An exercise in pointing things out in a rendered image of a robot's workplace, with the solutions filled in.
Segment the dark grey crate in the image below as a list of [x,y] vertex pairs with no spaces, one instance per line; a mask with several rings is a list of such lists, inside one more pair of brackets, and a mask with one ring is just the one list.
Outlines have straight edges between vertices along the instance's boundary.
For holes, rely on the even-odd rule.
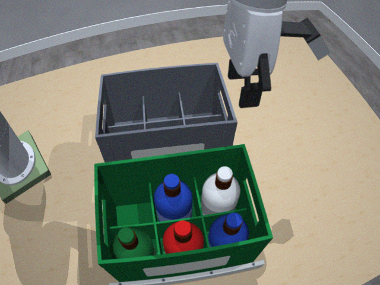
[[104,162],[232,146],[237,124],[218,62],[100,77],[95,139]]

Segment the white bottle with grey label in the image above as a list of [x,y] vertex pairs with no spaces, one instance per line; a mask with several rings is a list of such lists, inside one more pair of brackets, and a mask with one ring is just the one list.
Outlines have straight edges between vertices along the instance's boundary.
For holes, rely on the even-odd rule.
[[202,187],[203,215],[235,210],[240,196],[239,182],[229,167],[221,167],[209,176]]

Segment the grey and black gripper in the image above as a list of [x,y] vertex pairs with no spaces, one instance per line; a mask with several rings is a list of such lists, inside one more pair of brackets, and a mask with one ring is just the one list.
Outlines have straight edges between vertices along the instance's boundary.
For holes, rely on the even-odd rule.
[[[228,0],[223,41],[230,56],[228,79],[245,78],[240,108],[258,107],[262,92],[271,91],[285,7],[262,9]],[[251,83],[251,75],[258,75],[258,83]]]

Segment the blue bottle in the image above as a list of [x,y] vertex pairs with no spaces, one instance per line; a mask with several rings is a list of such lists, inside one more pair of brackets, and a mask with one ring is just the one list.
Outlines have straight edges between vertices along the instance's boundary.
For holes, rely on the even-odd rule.
[[225,214],[213,221],[208,233],[210,247],[248,240],[249,228],[238,213]]
[[154,203],[159,221],[192,217],[191,189],[175,174],[169,174],[156,188]]

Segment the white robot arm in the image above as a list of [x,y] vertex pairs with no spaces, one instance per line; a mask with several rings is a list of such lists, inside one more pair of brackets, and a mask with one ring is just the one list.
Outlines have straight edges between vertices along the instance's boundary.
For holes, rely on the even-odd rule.
[[[287,0],[235,0],[241,4],[262,9],[276,9],[286,5]],[[330,54],[320,33],[309,18],[301,22],[282,21],[281,36],[303,37],[317,60]],[[32,147],[20,141],[0,112],[0,182],[16,185],[26,180],[35,165]]]

